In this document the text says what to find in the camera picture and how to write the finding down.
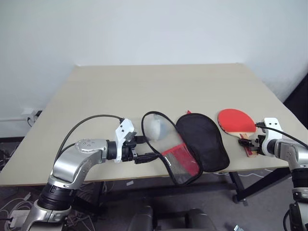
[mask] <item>beige tabletop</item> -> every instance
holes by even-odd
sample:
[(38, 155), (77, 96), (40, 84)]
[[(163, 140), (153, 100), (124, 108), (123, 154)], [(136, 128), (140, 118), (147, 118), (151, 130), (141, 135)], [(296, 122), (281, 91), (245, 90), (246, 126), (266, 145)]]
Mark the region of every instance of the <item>beige tabletop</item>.
[[(141, 118), (148, 111), (162, 112), (176, 122), (190, 110), (217, 124), (218, 112), (225, 108), (242, 110), (255, 122), (276, 117), (285, 132), (308, 141), (307, 129), (243, 64), (76, 67), (0, 173), (0, 185), (45, 184), (63, 138), (88, 116), (129, 118), (141, 134)], [(113, 118), (90, 120), (76, 129), (67, 144), (83, 138), (113, 140), (117, 126), (118, 120)], [(287, 166), (287, 162), (276, 158), (246, 157), (236, 137), (220, 132), (230, 158), (224, 171)], [(145, 144), (137, 147), (138, 153), (145, 151), (149, 151)], [(107, 161), (94, 166), (86, 180), (165, 175), (167, 171), (159, 159), (139, 165)]]

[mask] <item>wooden paddle handle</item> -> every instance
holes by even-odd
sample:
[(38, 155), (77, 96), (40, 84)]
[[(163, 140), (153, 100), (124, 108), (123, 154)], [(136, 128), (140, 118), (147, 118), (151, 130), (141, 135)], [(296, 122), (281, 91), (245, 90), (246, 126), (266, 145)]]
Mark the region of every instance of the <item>wooden paddle handle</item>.
[[(249, 137), (247, 136), (247, 134), (240, 134), (242, 139), (249, 139)], [(256, 157), (258, 155), (257, 151), (251, 151), (248, 147), (244, 147), (246, 154), (248, 157)]]

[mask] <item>white wall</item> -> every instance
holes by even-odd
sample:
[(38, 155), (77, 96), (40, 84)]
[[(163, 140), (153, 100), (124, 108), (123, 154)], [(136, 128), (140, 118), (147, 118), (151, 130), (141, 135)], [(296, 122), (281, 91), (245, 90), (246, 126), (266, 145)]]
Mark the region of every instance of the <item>white wall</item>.
[(75, 64), (240, 62), (283, 101), (308, 70), (307, 15), (307, 0), (2, 0), (0, 118), (45, 107)]

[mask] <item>ping pong paddle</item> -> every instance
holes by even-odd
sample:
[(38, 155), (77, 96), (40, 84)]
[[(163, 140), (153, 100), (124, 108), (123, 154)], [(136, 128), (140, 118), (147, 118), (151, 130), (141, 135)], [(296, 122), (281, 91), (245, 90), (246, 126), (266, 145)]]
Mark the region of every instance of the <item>ping pong paddle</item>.
[[(249, 139), (249, 136), (256, 132), (254, 121), (246, 113), (236, 109), (224, 109), (218, 114), (218, 124), (224, 132), (242, 139)], [(257, 156), (256, 151), (245, 147), (248, 157)]]

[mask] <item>mesh bag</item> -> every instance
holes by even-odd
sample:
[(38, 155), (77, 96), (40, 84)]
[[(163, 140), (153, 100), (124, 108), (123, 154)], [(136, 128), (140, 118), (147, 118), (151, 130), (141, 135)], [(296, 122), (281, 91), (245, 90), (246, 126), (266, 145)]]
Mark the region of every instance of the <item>mesh bag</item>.
[(167, 116), (148, 112), (142, 118), (141, 129), (147, 144), (159, 154), (176, 185), (188, 184), (202, 174), (198, 157), (187, 148), (187, 143)]

